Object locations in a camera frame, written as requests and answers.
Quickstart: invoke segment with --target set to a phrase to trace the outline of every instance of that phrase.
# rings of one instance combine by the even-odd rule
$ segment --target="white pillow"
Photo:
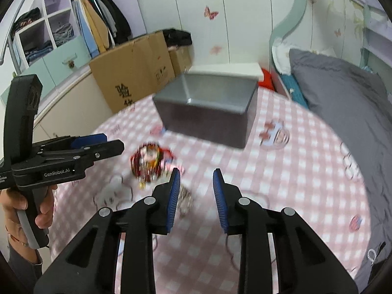
[[[306,49],[298,45],[283,41],[281,38],[276,39],[274,41],[274,44],[272,45],[272,58],[274,60],[275,67],[280,74],[291,75],[291,65],[290,65],[290,56],[289,56],[291,49],[307,51]],[[335,51],[332,47],[322,51],[309,50],[309,52],[315,54],[323,54],[326,56],[332,56],[336,58]]]

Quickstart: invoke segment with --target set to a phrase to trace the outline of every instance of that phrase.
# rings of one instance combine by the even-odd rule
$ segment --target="pink and white gingham tablecloth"
[[[181,218],[177,213],[172,232],[154,240],[158,294],[237,292],[240,248],[236,239],[226,242],[220,227],[212,189],[215,168],[222,170],[226,182],[263,207],[276,211],[294,208],[355,276],[370,239],[365,186],[346,146],[317,116],[260,88],[257,116],[244,150],[170,131],[160,134],[160,126],[149,96],[96,130],[105,133],[108,140],[122,140],[125,151],[96,162],[86,171],[85,179],[59,185],[49,235],[52,260],[97,208],[108,205],[116,210],[151,195],[151,185],[144,191],[139,189],[129,158],[141,144],[157,141],[170,148],[184,166],[182,184],[194,198],[187,216]],[[116,194],[107,197],[112,190]],[[273,271],[276,293],[274,263]],[[120,292],[119,277],[120,273],[116,293]]]

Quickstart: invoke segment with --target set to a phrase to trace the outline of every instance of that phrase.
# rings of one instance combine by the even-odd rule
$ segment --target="gray box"
[[[183,74],[154,104],[167,130],[244,148],[257,109],[257,78]]]

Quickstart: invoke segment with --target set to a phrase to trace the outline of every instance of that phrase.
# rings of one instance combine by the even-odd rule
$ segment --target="drawer handle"
[[[78,58],[78,55],[75,53],[74,56],[70,56],[69,58],[67,58],[66,60],[64,60],[62,63],[64,65],[68,65],[69,68],[74,68],[75,67],[75,62],[74,60],[76,60]]]

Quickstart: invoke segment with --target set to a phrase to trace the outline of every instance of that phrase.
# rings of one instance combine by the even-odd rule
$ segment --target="cardboard box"
[[[192,66],[191,57],[189,55],[189,47],[180,47],[178,50],[169,51],[170,59],[176,77],[185,70],[189,70]]]
[[[91,72],[114,114],[161,90],[174,78],[162,32],[148,34],[97,56]]]

